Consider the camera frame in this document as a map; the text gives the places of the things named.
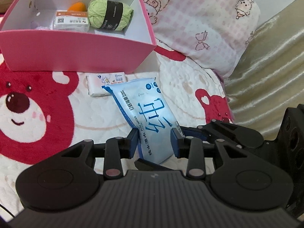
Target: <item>white and orange label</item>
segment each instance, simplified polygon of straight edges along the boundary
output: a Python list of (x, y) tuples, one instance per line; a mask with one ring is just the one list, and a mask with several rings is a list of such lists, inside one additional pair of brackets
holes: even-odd
[(89, 24), (87, 12), (57, 11), (55, 25), (87, 25)]

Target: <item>bear eye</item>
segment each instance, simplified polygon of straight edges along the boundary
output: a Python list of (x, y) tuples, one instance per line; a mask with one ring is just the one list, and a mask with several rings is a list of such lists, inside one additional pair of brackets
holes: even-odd
[(26, 91), (31, 92), (32, 91), (32, 87), (31, 86), (27, 86), (26, 87)]

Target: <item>ribbed gray surface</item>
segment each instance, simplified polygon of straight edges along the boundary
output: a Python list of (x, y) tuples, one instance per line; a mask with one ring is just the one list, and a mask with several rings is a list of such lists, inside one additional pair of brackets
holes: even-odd
[(206, 185), (179, 171), (128, 171), (107, 181), (90, 202), (62, 213), (24, 210), (13, 228), (296, 228), (284, 210), (246, 213), (217, 201)]

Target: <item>gold curtain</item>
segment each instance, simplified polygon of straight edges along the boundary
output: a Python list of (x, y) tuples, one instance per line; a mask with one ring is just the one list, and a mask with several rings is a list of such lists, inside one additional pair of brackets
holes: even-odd
[(235, 123), (265, 139), (276, 138), (287, 107), (304, 103), (303, 8), (296, 0), (258, 28), (225, 81)]

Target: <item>triangular cutout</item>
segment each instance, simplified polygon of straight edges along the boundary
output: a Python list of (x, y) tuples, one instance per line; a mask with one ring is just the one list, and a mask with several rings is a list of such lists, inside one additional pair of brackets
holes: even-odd
[(225, 126), (226, 128), (229, 128), (232, 131), (234, 131), (238, 128), (237, 126), (230, 124), (230, 123), (222, 123), (222, 125)]
[(68, 151), (67, 153), (65, 153), (64, 155), (62, 155), (62, 157), (78, 158), (81, 155), (84, 148), (85, 148), (85, 145), (83, 145), (83, 144), (78, 145), (75, 148)]
[(238, 158), (247, 158), (246, 155), (240, 153), (237, 149), (234, 149), (229, 146), (224, 146), (229, 158), (238, 159)]

